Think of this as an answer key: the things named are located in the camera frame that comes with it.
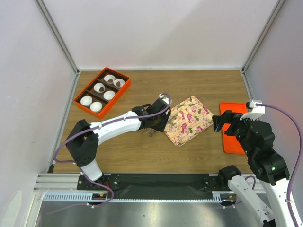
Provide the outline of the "metal tongs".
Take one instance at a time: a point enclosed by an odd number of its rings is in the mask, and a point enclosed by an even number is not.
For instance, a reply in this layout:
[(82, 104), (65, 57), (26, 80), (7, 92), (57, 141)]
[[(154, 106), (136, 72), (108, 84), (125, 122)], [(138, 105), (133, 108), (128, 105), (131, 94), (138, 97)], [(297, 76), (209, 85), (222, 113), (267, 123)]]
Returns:
[[(170, 117), (169, 120), (167, 121), (167, 124), (169, 124), (169, 123), (171, 123), (173, 120), (175, 120), (176, 117), (177, 117), (177, 115), (178, 115), (178, 114), (176, 113), (176, 114), (174, 114), (172, 117)], [(156, 132), (157, 132), (157, 131), (154, 130), (154, 129), (149, 129), (146, 133), (148, 133), (148, 136), (149, 136), (149, 137), (152, 137)]]

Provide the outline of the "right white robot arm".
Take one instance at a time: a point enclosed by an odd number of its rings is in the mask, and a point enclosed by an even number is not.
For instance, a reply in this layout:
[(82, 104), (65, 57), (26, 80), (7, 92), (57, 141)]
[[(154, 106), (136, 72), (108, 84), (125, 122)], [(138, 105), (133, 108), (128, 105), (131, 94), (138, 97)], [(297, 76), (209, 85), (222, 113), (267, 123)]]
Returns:
[(269, 123), (258, 120), (266, 106), (259, 103), (245, 114), (231, 110), (212, 116), (214, 131), (229, 124), (225, 132), (234, 136), (243, 148), (248, 164), (264, 188), (270, 205), (267, 206), (256, 193), (246, 186), (246, 181), (236, 166), (219, 170), (218, 185), (231, 189), (249, 209), (261, 227), (301, 227), (303, 225), (292, 196), (294, 173), (290, 173), (284, 158), (273, 143), (275, 135)]

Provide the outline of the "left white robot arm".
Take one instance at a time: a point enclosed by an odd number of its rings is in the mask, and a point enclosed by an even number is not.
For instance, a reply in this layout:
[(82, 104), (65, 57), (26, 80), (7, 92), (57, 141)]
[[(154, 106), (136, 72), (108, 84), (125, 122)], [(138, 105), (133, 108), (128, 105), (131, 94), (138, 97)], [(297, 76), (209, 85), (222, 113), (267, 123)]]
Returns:
[(103, 173), (96, 161), (98, 146), (103, 142), (131, 131), (153, 129), (163, 132), (170, 117), (171, 99), (163, 97), (152, 105), (145, 104), (132, 108), (127, 113), (102, 122), (77, 122), (68, 136), (66, 148), (74, 163), (88, 177), (93, 189), (104, 184)]

